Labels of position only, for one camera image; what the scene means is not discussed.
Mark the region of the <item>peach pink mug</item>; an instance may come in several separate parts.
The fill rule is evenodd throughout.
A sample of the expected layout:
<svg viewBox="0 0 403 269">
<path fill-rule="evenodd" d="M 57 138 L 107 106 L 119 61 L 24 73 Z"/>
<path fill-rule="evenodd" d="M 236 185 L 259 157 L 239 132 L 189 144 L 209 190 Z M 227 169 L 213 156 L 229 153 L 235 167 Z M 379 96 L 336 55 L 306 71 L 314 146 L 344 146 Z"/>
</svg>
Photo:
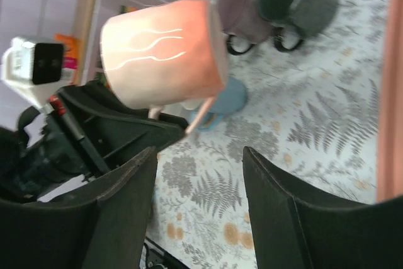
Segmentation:
<svg viewBox="0 0 403 269">
<path fill-rule="evenodd" d="M 99 36 L 105 76 L 128 108 L 156 119 L 166 105 L 204 99 L 194 131 L 225 89 L 227 47 L 210 0 L 178 0 L 109 18 Z"/>
</svg>

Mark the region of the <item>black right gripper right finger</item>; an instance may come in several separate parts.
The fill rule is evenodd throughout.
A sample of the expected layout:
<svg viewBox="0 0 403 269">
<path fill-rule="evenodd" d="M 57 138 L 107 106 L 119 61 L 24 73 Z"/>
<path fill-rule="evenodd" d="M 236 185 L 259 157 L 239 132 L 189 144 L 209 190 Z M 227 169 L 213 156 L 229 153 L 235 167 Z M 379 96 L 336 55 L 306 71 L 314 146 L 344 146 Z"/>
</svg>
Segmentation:
<svg viewBox="0 0 403 269">
<path fill-rule="evenodd" d="M 259 268 L 401 268 L 402 198 L 372 205 L 325 192 L 252 147 L 243 175 Z"/>
</svg>

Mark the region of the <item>purple ceramic mug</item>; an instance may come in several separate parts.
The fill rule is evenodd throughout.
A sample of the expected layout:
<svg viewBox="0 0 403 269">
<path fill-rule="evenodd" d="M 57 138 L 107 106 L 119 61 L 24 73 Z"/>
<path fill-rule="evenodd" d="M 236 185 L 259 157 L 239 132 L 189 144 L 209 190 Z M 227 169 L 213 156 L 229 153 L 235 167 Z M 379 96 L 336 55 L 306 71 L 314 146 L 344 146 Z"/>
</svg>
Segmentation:
<svg viewBox="0 0 403 269">
<path fill-rule="evenodd" d="M 258 13 L 256 0 L 216 0 L 222 30 L 227 34 L 227 51 L 231 55 L 243 55 L 256 45 L 266 41 L 272 25 Z M 246 50 L 238 51 L 232 45 L 234 37 L 247 40 Z"/>
</svg>

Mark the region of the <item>blue white gradient mug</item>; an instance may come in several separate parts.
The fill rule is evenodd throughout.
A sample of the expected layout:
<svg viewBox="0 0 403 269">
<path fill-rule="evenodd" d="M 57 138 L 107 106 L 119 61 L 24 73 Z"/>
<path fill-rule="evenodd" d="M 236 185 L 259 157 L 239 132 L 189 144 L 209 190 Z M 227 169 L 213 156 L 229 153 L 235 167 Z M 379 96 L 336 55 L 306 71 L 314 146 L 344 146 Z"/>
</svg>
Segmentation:
<svg viewBox="0 0 403 269">
<path fill-rule="evenodd" d="M 166 105 L 162 112 L 169 115 L 183 116 L 186 115 L 189 111 L 196 110 L 203 102 L 204 99 L 197 99 L 186 100 L 180 103 L 173 103 L 170 105 Z"/>
</svg>

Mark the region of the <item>light blue mug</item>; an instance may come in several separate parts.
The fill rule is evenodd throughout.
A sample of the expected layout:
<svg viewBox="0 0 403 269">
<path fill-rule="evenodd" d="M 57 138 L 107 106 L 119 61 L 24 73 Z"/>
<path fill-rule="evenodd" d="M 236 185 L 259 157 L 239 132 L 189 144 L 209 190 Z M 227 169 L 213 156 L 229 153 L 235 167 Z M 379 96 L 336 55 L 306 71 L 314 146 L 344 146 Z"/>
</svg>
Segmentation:
<svg viewBox="0 0 403 269">
<path fill-rule="evenodd" d="M 242 81 L 230 76 L 226 88 L 209 109 L 196 132 L 213 130 L 224 118 L 241 111 L 247 103 L 247 88 Z"/>
</svg>

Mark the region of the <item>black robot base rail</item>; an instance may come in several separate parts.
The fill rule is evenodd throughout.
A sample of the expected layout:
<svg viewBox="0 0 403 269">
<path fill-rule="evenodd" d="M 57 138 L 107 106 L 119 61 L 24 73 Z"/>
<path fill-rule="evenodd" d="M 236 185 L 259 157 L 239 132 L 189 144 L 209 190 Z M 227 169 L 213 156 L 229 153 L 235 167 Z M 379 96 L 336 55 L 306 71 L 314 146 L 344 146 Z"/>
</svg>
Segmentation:
<svg viewBox="0 0 403 269">
<path fill-rule="evenodd" d="M 189 269 L 182 261 L 175 258 L 165 249 L 145 238 L 140 257 L 139 269 Z"/>
</svg>

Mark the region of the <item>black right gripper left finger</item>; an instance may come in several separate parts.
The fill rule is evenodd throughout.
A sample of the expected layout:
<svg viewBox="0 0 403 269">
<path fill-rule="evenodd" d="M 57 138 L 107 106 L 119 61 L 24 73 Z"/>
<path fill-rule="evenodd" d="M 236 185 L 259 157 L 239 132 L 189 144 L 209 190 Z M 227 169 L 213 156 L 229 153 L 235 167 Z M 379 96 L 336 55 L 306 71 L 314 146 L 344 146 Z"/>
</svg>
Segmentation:
<svg viewBox="0 0 403 269">
<path fill-rule="evenodd" d="M 1 200 L 1 267 L 137 268 L 156 171 L 149 147 L 49 202 Z"/>
</svg>

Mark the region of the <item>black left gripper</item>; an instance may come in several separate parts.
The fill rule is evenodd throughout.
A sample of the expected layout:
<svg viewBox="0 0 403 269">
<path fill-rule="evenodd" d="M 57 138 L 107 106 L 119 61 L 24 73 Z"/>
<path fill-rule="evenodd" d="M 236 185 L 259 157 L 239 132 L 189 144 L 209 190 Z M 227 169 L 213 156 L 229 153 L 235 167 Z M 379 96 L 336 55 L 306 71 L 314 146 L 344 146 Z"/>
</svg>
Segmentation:
<svg viewBox="0 0 403 269">
<path fill-rule="evenodd" d="M 42 136 L 32 146 L 25 128 L 39 116 L 21 113 L 16 130 L 1 127 L 1 198 L 34 202 L 61 184 L 84 175 L 99 177 L 148 147 L 160 152 L 184 138 L 185 118 L 124 106 L 104 84 L 64 86 L 57 110 L 46 115 Z"/>
</svg>

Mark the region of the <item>dark grey mug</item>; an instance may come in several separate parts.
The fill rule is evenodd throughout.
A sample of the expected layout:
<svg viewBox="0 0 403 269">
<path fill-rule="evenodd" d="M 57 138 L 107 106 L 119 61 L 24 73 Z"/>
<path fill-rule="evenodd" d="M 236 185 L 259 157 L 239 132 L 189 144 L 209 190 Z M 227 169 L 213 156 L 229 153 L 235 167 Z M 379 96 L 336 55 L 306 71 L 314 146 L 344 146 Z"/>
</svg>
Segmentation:
<svg viewBox="0 0 403 269">
<path fill-rule="evenodd" d="M 300 48 L 305 39 L 325 30 L 339 7 L 339 0 L 256 0 L 262 19 L 273 25 L 273 44 L 280 52 Z"/>
</svg>

